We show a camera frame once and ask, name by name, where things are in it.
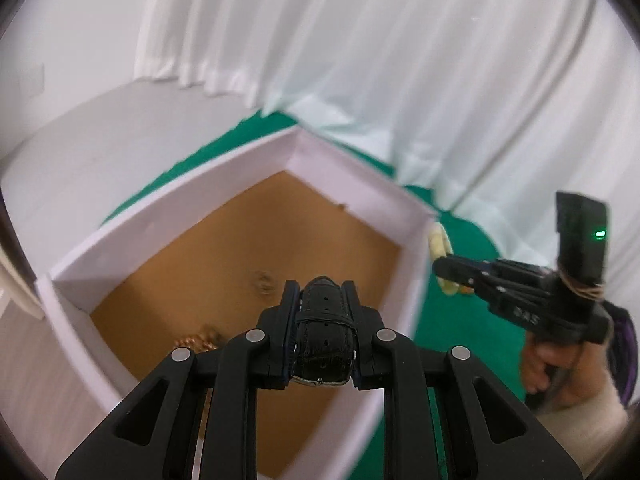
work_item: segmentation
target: person's arm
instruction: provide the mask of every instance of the person's arm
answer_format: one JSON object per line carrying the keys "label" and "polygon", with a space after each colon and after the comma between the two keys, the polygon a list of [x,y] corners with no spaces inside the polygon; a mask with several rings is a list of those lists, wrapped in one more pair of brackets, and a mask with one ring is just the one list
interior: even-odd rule
{"label": "person's arm", "polygon": [[561,347],[536,343],[531,334],[522,349],[520,377],[534,394],[549,387],[546,365],[573,371],[538,420],[587,476],[624,430],[628,418],[607,366],[606,346],[584,343]]}

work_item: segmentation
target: green cloth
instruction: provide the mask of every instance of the green cloth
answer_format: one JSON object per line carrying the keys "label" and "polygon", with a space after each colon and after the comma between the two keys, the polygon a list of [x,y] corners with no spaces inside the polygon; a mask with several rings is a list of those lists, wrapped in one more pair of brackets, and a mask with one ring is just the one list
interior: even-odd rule
{"label": "green cloth", "polygon": [[[238,126],[223,136],[206,144],[193,155],[178,162],[170,170],[160,175],[140,192],[121,204],[109,220],[141,198],[164,186],[178,176],[223,153],[260,139],[273,132],[288,128],[296,121],[285,114],[275,113],[262,117],[260,112],[241,121]],[[361,160],[366,161],[381,173],[394,176],[391,166],[345,147]],[[406,188],[409,192],[437,209],[430,190],[415,186]],[[489,238],[471,222],[456,218],[451,213],[440,211],[440,222],[444,225],[456,254],[478,260],[492,260],[498,252]],[[452,346],[463,344],[476,354],[492,371],[520,398],[524,390],[518,378],[520,349],[524,343],[524,332],[489,313],[486,303],[475,296],[446,296],[435,281],[429,278],[428,293],[422,304],[414,341],[425,348],[447,351]],[[438,455],[442,458],[442,442],[438,440]],[[383,426],[376,430],[369,446],[351,474],[351,480],[375,480],[382,478]]]}

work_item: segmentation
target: white curtain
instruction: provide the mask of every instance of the white curtain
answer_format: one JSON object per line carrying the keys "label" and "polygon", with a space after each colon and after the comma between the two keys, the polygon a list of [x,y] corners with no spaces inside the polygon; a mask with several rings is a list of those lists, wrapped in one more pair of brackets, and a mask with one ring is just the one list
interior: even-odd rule
{"label": "white curtain", "polygon": [[556,190],[606,200],[640,316],[640,54],[606,0],[148,0],[135,75],[284,110],[514,259],[555,258]]}

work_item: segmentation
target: white box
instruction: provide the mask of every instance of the white box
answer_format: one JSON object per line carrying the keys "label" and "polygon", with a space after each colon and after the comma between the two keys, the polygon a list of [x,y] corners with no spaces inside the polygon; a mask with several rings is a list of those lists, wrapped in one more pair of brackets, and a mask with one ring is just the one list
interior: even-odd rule
{"label": "white box", "polygon": [[[103,341],[90,317],[93,309],[180,234],[282,170],[332,202],[345,204],[351,215],[401,247],[380,313],[387,327],[413,335],[429,271],[427,231],[434,211],[353,155],[295,126],[176,178],[103,225],[38,279],[47,319],[66,357],[106,412],[137,381]],[[382,407],[381,390],[342,387],[282,478],[347,476]]]}

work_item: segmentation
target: white wall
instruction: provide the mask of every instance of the white wall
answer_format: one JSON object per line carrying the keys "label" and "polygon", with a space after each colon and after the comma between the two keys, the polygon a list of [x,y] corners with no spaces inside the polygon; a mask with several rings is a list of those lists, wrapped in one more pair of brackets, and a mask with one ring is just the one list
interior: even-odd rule
{"label": "white wall", "polygon": [[0,40],[0,158],[132,81],[146,0],[26,0]]}

